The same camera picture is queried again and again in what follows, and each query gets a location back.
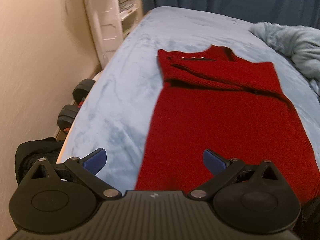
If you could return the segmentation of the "red knit sweater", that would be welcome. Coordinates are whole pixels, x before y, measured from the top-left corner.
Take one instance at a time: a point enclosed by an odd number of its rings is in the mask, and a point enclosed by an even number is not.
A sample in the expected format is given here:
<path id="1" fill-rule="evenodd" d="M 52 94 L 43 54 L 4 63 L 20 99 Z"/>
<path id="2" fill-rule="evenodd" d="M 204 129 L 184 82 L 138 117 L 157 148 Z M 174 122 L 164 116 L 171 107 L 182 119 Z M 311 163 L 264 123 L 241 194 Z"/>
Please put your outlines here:
<path id="1" fill-rule="evenodd" d="M 274 66 L 227 47 L 158 51 L 163 89 L 153 111 L 137 190 L 189 192 L 212 174 L 203 152 L 247 164 L 271 160 L 301 203 L 319 196 L 315 154 Z"/>

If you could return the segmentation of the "black dumbbell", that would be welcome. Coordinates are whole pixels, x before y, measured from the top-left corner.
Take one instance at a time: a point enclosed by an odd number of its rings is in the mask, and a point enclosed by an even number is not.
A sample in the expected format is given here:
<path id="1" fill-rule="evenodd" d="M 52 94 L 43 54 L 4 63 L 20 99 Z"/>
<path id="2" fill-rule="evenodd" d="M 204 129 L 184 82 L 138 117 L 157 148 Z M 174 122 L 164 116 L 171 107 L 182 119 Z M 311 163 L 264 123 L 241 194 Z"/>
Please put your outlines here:
<path id="1" fill-rule="evenodd" d="M 95 80 L 84 79 L 74 88 L 72 92 L 74 103 L 63 106 L 57 117 L 57 125 L 63 133 L 68 134 L 81 106 L 94 84 Z"/>

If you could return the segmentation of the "light blue bed sheet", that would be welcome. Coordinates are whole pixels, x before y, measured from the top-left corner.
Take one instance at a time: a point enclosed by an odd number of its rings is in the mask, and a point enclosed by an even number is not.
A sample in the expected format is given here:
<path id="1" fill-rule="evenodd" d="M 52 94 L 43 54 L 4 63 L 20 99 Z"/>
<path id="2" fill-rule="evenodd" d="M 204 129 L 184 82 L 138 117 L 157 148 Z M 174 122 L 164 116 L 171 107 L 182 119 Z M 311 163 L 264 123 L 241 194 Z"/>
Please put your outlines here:
<path id="1" fill-rule="evenodd" d="M 284 94 L 294 104 L 319 157 L 319 96 L 292 63 L 250 32 L 251 22 L 176 7 L 149 11 L 125 38 L 77 114 L 58 161 L 107 153 L 98 177 L 119 191 L 135 187 L 153 110 L 162 89 L 157 52 L 231 48 L 252 62 L 274 64 Z"/>

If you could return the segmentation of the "black backpack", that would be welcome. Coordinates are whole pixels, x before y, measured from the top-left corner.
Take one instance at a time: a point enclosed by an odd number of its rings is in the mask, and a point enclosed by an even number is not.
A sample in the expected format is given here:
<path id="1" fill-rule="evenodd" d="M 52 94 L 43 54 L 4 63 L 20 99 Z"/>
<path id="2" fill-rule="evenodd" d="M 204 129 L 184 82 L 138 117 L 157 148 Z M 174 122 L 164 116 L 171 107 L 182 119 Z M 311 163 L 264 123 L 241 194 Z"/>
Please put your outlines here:
<path id="1" fill-rule="evenodd" d="M 56 163 L 63 144 L 63 140 L 56 140 L 54 137 L 20 144 L 15 153 L 15 175 L 17 183 L 20 184 L 24 176 L 38 159 L 46 158 L 51 164 Z"/>

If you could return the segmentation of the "grey-blue fleece blanket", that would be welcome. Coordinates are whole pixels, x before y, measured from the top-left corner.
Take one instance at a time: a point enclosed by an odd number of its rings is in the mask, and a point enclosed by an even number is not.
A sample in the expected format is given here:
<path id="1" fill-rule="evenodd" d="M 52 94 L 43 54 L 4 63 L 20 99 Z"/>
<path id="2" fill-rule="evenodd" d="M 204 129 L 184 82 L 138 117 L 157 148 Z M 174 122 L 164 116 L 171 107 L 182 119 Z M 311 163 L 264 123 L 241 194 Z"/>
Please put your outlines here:
<path id="1" fill-rule="evenodd" d="M 290 58 L 313 91 L 319 94 L 319 29 L 259 22 L 251 26 L 250 32 Z"/>

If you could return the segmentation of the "white shelf unit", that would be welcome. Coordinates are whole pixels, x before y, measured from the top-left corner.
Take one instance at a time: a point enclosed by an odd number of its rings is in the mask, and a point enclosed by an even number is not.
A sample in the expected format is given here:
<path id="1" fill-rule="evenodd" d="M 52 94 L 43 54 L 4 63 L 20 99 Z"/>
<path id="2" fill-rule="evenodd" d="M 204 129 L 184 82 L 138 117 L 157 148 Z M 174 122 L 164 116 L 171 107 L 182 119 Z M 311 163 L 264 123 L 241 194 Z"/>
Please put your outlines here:
<path id="1" fill-rule="evenodd" d="M 142 0 L 118 0 L 123 39 L 135 29 L 143 18 Z"/>

